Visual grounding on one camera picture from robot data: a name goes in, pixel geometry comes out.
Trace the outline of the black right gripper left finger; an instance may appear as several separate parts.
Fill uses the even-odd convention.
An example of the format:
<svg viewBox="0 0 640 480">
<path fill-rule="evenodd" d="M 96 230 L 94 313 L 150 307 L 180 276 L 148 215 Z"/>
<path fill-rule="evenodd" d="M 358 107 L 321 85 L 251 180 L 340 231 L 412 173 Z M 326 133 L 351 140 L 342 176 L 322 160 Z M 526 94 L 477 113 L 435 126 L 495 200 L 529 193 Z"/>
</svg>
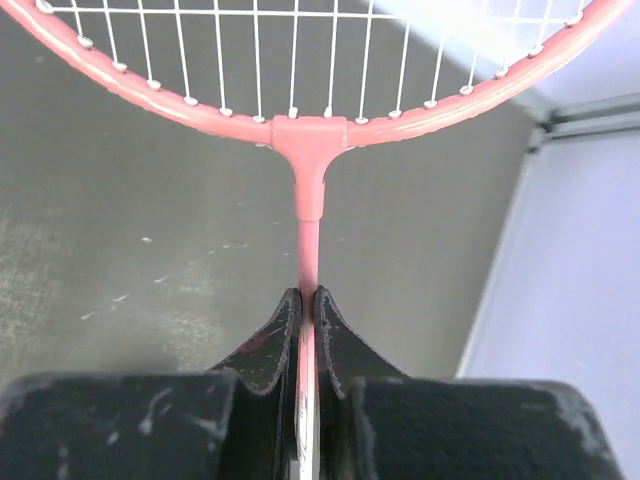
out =
<svg viewBox="0 0 640 480">
<path fill-rule="evenodd" d="M 209 370 L 43 372 L 1 394 L 5 479 L 286 479 L 301 295 Z"/>
</svg>

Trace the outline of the pink badminton racket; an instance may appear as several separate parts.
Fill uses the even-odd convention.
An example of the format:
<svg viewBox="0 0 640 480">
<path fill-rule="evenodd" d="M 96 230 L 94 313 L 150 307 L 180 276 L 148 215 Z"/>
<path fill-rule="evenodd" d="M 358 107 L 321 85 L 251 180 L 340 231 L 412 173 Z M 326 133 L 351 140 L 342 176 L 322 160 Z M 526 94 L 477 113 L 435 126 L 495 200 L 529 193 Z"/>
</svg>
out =
<svg viewBox="0 0 640 480">
<path fill-rule="evenodd" d="M 341 154 L 420 137 L 519 96 L 626 1 L 5 1 L 110 92 L 266 147 L 294 176 L 298 282 L 318 287 L 325 175 Z"/>
</svg>

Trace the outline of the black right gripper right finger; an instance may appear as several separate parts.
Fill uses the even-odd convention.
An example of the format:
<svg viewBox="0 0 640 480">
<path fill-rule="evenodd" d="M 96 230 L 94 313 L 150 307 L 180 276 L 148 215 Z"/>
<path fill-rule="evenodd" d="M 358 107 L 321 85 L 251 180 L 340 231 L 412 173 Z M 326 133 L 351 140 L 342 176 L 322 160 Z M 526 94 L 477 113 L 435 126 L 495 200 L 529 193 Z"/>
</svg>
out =
<svg viewBox="0 0 640 480">
<path fill-rule="evenodd" d="M 324 479 L 619 479 L 592 405 L 568 384 L 413 378 L 314 299 Z"/>
</svg>

